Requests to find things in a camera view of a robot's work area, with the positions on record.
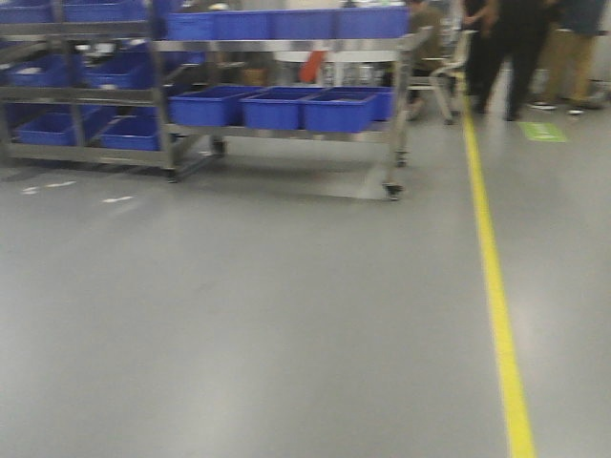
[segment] orange item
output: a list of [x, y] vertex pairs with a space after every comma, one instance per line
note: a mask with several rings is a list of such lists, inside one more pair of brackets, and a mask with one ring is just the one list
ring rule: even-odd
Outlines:
[[325, 62], [325, 51], [314, 51], [309, 55], [309, 58], [299, 71], [299, 79], [302, 83], [313, 83], [316, 81], [316, 75], [321, 70], [323, 62]]

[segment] chair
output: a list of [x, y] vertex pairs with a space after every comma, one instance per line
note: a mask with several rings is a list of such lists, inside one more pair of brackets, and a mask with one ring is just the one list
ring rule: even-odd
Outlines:
[[454, 124], [454, 117], [458, 114], [455, 108], [450, 82], [459, 77], [464, 70], [474, 31], [462, 31], [458, 35], [456, 46], [451, 57], [430, 57], [426, 60], [437, 61], [441, 65], [430, 76], [414, 76], [411, 78], [410, 89], [413, 91], [433, 91], [437, 105], [447, 125]]

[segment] green floor marker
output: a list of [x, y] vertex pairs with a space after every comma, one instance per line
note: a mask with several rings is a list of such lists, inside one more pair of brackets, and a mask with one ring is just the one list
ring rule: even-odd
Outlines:
[[520, 122], [519, 126], [529, 140], [566, 143], [564, 132], [551, 122]]

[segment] yellow tape line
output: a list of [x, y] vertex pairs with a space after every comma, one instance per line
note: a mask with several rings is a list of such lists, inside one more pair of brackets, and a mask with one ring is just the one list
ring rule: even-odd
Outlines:
[[495, 228], [481, 167], [470, 102], [466, 96], [464, 97], [464, 106], [464, 132], [469, 173], [471, 175], [475, 219], [495, 338], [496, 364], [504, 407], [509, 456], [510, 458], [536, 458], [537, 453], [524, 388], [517, 365], [511, 319], [507, 307], [498, 250], [496, 249]]

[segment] stainless steel rack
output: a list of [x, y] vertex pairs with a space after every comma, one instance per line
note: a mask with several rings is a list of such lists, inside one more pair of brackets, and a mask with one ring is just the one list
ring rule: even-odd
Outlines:
[[374, 123], [361, 133], [316, 133], [310, 131], [273, 131], [246, 127], [188, 127], [170, 124], [171, 133], [210, 135], [218, 156], [224, 154], [227, 136], [252, 138], [283, 138], [299, 140], [384, 143], [388, 145], [387, 176], [383, 184], [390, 199], [396, 200], [403, 186], [395, 180], [395, 168], [406, 165], [407, 93], [410, 85], [411, 56], [430, 35], [430, 28], [396, 39], [344, 40], [261, 40], [261, 41], [155, 41], [157, 52], [396, 52], [394, 85], [395, 103], [392, 119]]
[[[99, 38], [124, 39], [143, 37], [151, 42], [152, 58], [156, 67], [156, 85], [149, 90], [101, 90], [70, 88], [19, 88], [0, 87], [0, 147], [8, 157], [55, 159], [93, 163], [119, 163], [159, 167], [166, 171], [171, 181], [225, 154], [224, 138], [246, 136], [253, 138], [283, 138], [300, 140], [384, 143], [388, 145], [388, 172], [384, 183], [388, 196], [397, 199], [403, 190], [394, 176], [395, 168], [406, 163], [407, 153], [407, 92], [411, 73], [412, 52], [427, 39], [429, 30], [409, 34], [396, 39], [345, 39], [345, 40], [262, 40], [262, 41], [159, 41], [154, 40], [154, 21], [67, 23], [62, 22], [62, 0], [53, 0], [56, 22], [52, 24], [0, 24], [0, 35], [15, 41], [29, 42], [0, 51], [0, 63], [10, 62], [44, 50], [50, 43], [59, 43], [68, 55], [73, 40]], [[390, 121], [375, 123], [365, 132], [315, 133], [309, 131], [266, 131], [245, 127], [187, 127], [172, 124], [167, 116], [163, 84], [168, 75], [163, 73], [164, 52], [207, 52], [212, 63], [210, 84], [215, 84], [220, 64], [217, 52], [395, 52], [395, 104]], [[5, 102], [32, 102], [68, 104], [72, 107], [76, 127], [77, 146], [53, 147], [26, 145], [14, 142], [6, 122], [2, 105]], [[79, 105], [98, 104], [116, 106], [153, 106], [158, 108], [158, 125], [161, 150], [132, 151], [100, 148], [94, 142], [86, 143], [79, 119]], [[185, 165], [185, 153], [200, 138], [208, 135], [212, 152], [195, 163]]]
[[[155, 38], [156, 23], [153, 20], [153, 5], [149, 6], [150, 20], [127, 22], [63, 22], [63, 1], [53, 0], [55, 22], [43, 24], [0, 24], [0, 36], [10, 41], [24, 44], [5, 48], [0, 51], [0, 64], [19, 59], [26, 59], [36, 52], [59, 48], [66, 56], [69, 71], [72, 62], [68, 58], [71, 41], [100, 39], [144, 38], [152, 42]], [[152, 52], [155, 63], [155, 86], [147, 90], [85, 89], [76, 86], [69, 88], [32, 88], [0, 87], [0, 153], [12, 158], [53, 159], [93, 163], [118, 163], [140, 166], [159, 167], [165, 170], [172, 180], [182, 171], [186, 151], [199, 139], [197, 136], [180, 137], [175, 141], [167, 126], [165, 112], [165, 95], [163, 84], [167, 81], [163, 72], [161, 56]], [[11, 128], [6, 120], [4, 103], [29, 102], [66, 104], [71, 106], [77, 145], [73, 147], [55, 147], [47, 145], [21, 144], [11, 135]], [[158, 108], [158, 126], [160, 132], [160, 151], [113, 150], [100, 148], [95, 139], [86, 142], [83, 135], [79, 105], [111, 106], [150, 106]]]

